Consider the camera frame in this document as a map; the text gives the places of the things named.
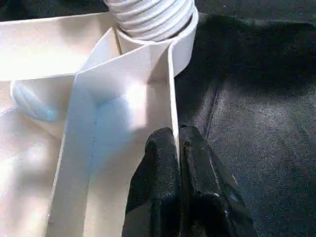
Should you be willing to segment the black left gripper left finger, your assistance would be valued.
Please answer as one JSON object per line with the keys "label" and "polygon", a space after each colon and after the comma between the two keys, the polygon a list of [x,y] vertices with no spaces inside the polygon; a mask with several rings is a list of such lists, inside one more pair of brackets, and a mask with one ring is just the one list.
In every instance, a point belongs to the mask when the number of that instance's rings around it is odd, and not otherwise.
{"label": "black left gripper left finger", "polygon": [[181,179],[172,130],[154,131],[134,172],[125,209],[125,236],[176,237]]}

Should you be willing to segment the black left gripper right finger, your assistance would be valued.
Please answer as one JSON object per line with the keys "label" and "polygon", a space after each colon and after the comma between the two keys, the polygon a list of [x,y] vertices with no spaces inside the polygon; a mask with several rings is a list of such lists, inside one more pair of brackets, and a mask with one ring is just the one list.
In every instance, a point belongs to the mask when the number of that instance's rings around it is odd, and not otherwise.
{"label": "black left gripper right finger", "polygon": [[254,237],[256,230],[239,186],[199,130],[182,126],[183,237]]}

